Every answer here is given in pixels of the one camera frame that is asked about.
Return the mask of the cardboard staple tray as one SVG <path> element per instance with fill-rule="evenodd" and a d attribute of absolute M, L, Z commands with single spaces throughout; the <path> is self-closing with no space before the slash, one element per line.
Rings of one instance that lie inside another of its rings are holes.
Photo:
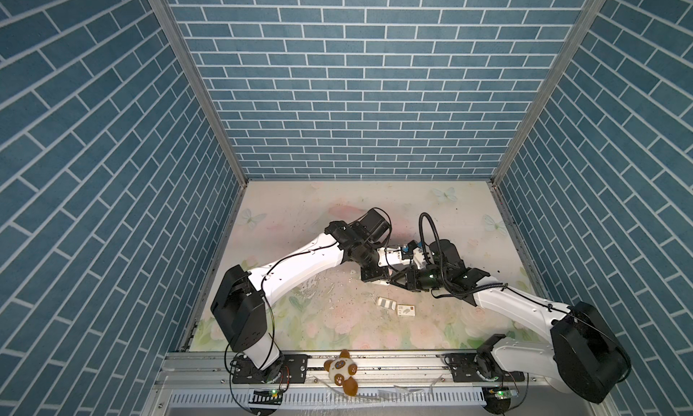
<path fill-rule="evenodd" d="M 383 297 L 379 297 L 376 301 L 376 305 L 380 308 L 388 309 L 395 311 L 397 309 L 397 302 L 393 301 L 391 299 L 386 299 Z"/>

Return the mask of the white staple box sleeve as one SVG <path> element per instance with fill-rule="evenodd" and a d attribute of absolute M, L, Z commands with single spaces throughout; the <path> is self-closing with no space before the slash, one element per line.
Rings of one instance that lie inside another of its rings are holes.
<path fill-rule="evenodd" d="M 398 304 L 396 312 L 400 317 L 414 317 L 416 315 L 416 308 L 414 305 Z"/>

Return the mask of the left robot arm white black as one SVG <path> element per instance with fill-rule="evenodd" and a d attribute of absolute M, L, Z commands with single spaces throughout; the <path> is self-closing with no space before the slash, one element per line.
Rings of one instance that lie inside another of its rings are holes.
<path fill-rule="evenodd" d="M 210 312 L 231 351 L 244 355 L 260 371 L 278 367 L 283 354 L 275 342 L 274 304 L 319 273 L 344 263 L 356 263 L 377 278 L 385 276 L 386 268 L 379 262 L 391 235 L 387 213 L 371 208 L 350 223 L 330 222 L 308 244 L 265 266 L 228 269 L 211 299 Z"/>

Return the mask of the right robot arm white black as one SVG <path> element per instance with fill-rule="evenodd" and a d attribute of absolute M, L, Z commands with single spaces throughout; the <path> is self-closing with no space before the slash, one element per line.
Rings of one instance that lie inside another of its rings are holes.
<path fill-rule="evenodd" d="M 447 239 L 429 248 L 382 248 L 378 264 L 386 268 L 391 285 L 504 315 L 541 338 L 539 343 L 507 334 L 488 338 L 475 356 L 478 375 L 487 381 L 525 372 L 590 403 L 602 403 L 632 372 L 631 358 L 594 306 L 553 302 L 518 290 L 487 271 L 466 266 Z"/>

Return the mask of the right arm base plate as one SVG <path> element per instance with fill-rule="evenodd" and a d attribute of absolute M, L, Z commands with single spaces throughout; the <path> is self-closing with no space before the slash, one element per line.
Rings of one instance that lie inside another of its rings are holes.
<path fill-rule="evenodd" d="M 476 351 L 447 353 L 441 356 L 443 364 L 449 369 L 455 383 L 474 382 L 521 382 L 526 378 L 523 372 L 503 371 L 491 356 L 480 355 Z"/>

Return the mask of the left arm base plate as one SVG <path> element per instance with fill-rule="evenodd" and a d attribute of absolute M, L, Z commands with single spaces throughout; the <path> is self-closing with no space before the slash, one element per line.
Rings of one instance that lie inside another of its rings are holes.
<path fill-rule="evenodd" d="M 236 356 L 231 365 L 234 385 L 260 385 L 283 383 L 304 384 L 308 371 L 306 354 L 281 354 L 269 367 L 259 369 L 246 355 Z"/>

